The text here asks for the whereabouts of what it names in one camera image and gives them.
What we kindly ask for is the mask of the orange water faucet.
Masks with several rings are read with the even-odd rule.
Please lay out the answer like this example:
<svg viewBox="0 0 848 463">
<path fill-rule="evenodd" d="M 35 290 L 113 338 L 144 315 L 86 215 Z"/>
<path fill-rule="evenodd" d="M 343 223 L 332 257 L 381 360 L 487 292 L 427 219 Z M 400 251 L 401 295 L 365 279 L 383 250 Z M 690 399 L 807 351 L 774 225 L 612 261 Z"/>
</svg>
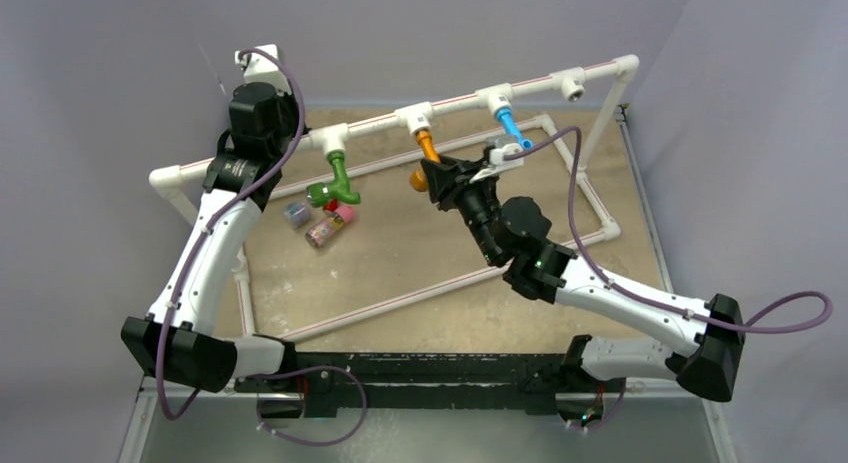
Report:
<svg viewBox="0 0 848 463">
<path fill-rule="evenodd" d="M 422 152 L 422 161 L 429 160 L 435 161 L 437 163 L 440 162 L 440 157 L 433 146 L 432 134 L 429 129 L 423 128 L 417 130 L 414 133 L 414 139 Z M 421 165 L 418 165 L 416 169 L 411 173 L 409 177 L 409 183 L 411 187 L 417 192 L 428 191 L 428 181 Z"/>
</svg>

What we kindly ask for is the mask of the white PVC pipe frame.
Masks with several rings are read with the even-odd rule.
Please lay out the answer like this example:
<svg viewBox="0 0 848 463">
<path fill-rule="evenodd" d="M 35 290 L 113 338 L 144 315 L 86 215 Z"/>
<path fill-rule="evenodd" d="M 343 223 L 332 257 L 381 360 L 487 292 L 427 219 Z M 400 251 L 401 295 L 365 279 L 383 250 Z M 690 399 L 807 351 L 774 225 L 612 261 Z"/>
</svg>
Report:
<svg viewBox="0 0 848 463">
<path fill-rule="evenodd" d="M 517 83 L 502 83 L 491 87 L 476 90 L 473 93 L 461 95 L 438 102 L 420 102 L 403 108 L 394 110 L 391 113 L 384 115 L 373 116 L 364 120 L 337 123 L 327 125 L 321 128 L 312 130 L 309 134 L 304 134 L 301 140 L 299 149 L 312 150 L 320 149 L 329 153 L 333 150 L 346 150 L 346 144 L 351 141 L 362 140 L 363 138 L 373 140 L 373 135 L 380 135 L 385 132 L 394 132 L 392 135 L 399 136 L 398 131 L 404 128 L 404 131 L 409 129 L 409 132 L 430 127 L 429 125 L 438 117 L 445 115 L 478 110 L 487 108 L 488 112 L 494 114 L 496 110 L 502 107 L 509 107 L 508 103 L 519 96 L 527 96 L 535 93 L 540 93 L 546 90 L 562 90 L 566 98 L 577 99 L 576 93 L 568 93 L 574 89 L 585 90 L 580 84 L 612 77 L 613 83 L 609 90 L 603 105 L 594 120 L 591 129 L 588 131 L 586 143 L 588 148 L 583 150 L 586 156 L 589 156 L 592 151 L 598 146 L 602 139 L 606 125 L 613 119 L 613 114 L 620 109 L 619 103 L 625 93 L 629 83 L 634 78 L 639 68 L 639 58 L 636 55 L 629 54 L 612 59 L 611 61 L 599 63 L 588 67 L 575 67 L 566 70 L 557 71 L 547 76 L 538 77 L 531 80 L 526 80 Z M 546 137 L 554 135 L 554 121 L 547 113 L 536 115 L 532 118 L 516 122 L 521 131 L 544 131 Z M 486 138 L 498 137 L 507 135 L 503 128 L 491 128 L 486 131 L 466 135 L 461 138 L 444 141 L 434 144 L 436 151 L 451 152 L 473 145 L 482 145 Z M 422 157 L 422 152 L 419 149 L 413 150 L 411 146 L 405 147 L 405 153 L 386 154 L 385 158 L 376 159 L 357 166 L 352 166 L 347 169 L 350 179 L 365 177 L 391 168 L 399 167 L 404 164 L 412 164 L 418 157 Z M 190 223 L 198 214 L 198 208 L 189 202 L 188 197 L 183 191 L 183 187 L 191 181 L 199 181 L 204 176 L 206 170 L 210 166 L 212 158 L 201 160 L 194 163 L 183 165 L 173 165 L 163 168 L 154 169 L 149 175 L 149 183 L 155 191 L 166 201 L 171 203 L 174 208 Z M 604 206 L 591 180 L 586 175 L 586 164 L 580 163 L 577 170 L 574 170 L 577 178 L 577 188 L 585 197 L 588 205 L 592 208 L 593 214 L 600 223 L 600 227 L 591 233 L 580 235 L 581 241 L 587 246 L 595 243 L 612 241 L 619 237 L 621 228 L 616 219 Z M 297 183 L 292 183 L 286 186 L 275 188 L 271 192 L 270 199 L 280 199 L 303 192 L 306 195 L 306 188 L 317 182 L 330 182 L 332 173 L 316 176 L 310 179 L 302 180 Z M 239 308 L 240 318 L 243 331 L 255 330 L 253 301 L 250 291 L 248 260 L 244 255 L 243 248 L 239 248 L 238 265 L 233 269 L 233 280 L 239 291 Z M 283 339 L 300 342 L 319 338 L 323 335 L 339 331 L 342 328 L 364 322 L 369 319 L 377 318 L 387 314 L 390 311 L 396 311 L 401 308 L 409 307 L 415 303 L 428 301 L 441 295 L 449 294 L 450 292 L 460 291 L 466 287 L 481 283 L 483 281 L 495 278 L 497 268 L 488 268 L 475 270 L 474 272 L 461 275 L 452 279 L 445 280 L 434 286 L 421 288 L 415 292 L 404 294 L 396 298 L 374 303 L 357 309 L 352 312 L 344 313 L 337 317 L 333 317 L 321 322 L 307 325 L 303 328 L 294 329 L 281 335 Z"/>
</svg>

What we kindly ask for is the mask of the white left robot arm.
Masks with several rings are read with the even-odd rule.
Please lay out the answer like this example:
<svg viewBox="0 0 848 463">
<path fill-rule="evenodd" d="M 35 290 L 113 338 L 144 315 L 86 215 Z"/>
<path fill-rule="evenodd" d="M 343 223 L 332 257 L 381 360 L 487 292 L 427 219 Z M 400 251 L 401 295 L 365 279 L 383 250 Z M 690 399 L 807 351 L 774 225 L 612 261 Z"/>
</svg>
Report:
<svg viewBox="0 0 848 463">
<path fill-rule="evenodd" d="M 259 373 L 272 391 L 284 392 L 297 382 L 298 365 L 282 355 L 282 344 L 263 344 L 252 357 L 245 345 L 213 333 L 225 281 L 282 177 L 279 163 L 302 113 L 293 95 L 266 82 L 237 87 L 228 113 L 178 263 L 146 315 L 127 318 L 120 337 L 149 377 L 217 392 Z"/>
</svg>

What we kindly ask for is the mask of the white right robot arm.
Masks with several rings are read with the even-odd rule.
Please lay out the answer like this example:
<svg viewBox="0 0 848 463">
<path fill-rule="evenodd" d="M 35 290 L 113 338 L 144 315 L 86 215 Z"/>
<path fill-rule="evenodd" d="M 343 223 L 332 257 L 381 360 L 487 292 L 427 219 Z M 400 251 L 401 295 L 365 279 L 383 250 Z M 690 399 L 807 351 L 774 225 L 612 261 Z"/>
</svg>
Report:
<svg viewBox="0 0 848 463">
<path fill-rule="evenodd" d="M 745 336 L 739 303 L 717 293 L 709 300 L 657 290 L 591 264 L 578 251 L 548 237 L 551 222 L 526 196 L 500 202 L 495 176 L 478 178 L 482 160 L 424 159 L 430 201 L 457 210 L 486 263 L 528 300 L 597 313 L 649 336 L 659 357 L 605 355 L 599 342 L 564 359 L 561 375 L 576 390 L 597 380 L 670 379 L 714 402 L 731 401 Z M 610 363 L 600 364 L 606 357 Z"/>
</svg>

